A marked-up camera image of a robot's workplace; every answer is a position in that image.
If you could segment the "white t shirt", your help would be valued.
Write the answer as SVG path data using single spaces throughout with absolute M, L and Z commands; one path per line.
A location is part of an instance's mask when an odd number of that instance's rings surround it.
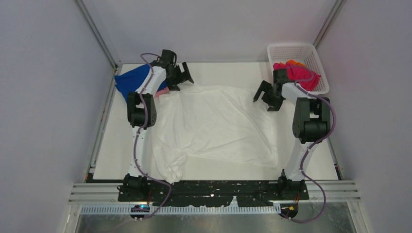
M 277 168 L 276 114 L 252 101 L 248 89 L 189 86 L 161 95 L 152 128 L 155 164 L 170 183 L 183 178 L 188 158 Z

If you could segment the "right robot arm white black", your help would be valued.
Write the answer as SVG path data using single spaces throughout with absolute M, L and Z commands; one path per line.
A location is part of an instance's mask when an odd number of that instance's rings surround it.
M 295 106 L 292 121 L 295 144 L 274 189 L 276 197 L 293 200 L 305 192 L 309 160 L 318 144 L 330 136 L 333 125 L 329 100 L 305 90 L 300 80 L 290 79 L 290 69 L 274 70 L 273 82 L 262 81 L 253 101 L 261 99 L 272 112 L 279 111 L 284 100 Z

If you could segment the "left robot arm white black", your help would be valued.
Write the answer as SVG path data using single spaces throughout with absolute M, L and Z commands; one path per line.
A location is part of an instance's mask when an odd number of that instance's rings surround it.
M 178 85 L 194 82 L 187 63 L 177 63 L 172 50 L 163 50 L 156 59 L 122 75 L 115 76 L 115 87 L 126 101 L 127 121 L 132 127 L 133 149 L 129 170 L 118 187 L 119 201 L 149 201 L 150 176 L 141 168 L 141 159 L 149 153 L 151 127 L 157 112 L 155 96 L 159 91 L 178 91 Z

